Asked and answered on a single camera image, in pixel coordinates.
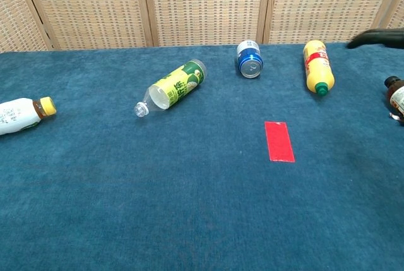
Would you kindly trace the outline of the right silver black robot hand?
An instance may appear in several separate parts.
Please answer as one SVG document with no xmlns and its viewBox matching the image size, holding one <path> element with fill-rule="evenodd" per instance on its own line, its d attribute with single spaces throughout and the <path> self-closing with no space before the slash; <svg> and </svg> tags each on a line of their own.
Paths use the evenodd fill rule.
<svg viewBox="0 0 404 271">
<path fill-rule="evenodd" d="M 362 45 L 382 44 L 386 47 L 403 49 L 403 28 L 376 28 L 356 35 L 347 45 L 355 49 Z"/>
</svg>

